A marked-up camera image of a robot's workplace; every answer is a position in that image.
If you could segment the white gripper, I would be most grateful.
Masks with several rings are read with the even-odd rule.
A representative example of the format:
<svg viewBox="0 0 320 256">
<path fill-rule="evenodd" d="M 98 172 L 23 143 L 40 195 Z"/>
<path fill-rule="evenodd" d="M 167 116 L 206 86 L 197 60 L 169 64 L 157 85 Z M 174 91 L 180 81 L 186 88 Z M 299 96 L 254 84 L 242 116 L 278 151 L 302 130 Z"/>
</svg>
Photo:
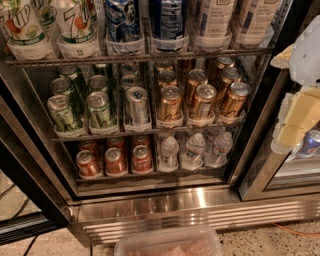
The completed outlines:
<svg viewBox="0 0 320 256">
<path fill-rule="evenodd" d="M 293 81 L 302 86 L 320 85 L 320 15 L 296 39 L 274 56 L 270 65 L 288 69 Z M 275 125 L 271 150 L 288 154 L 320 120 L 320 89 L 309 87 L 282 100 Z"/>
</svg>

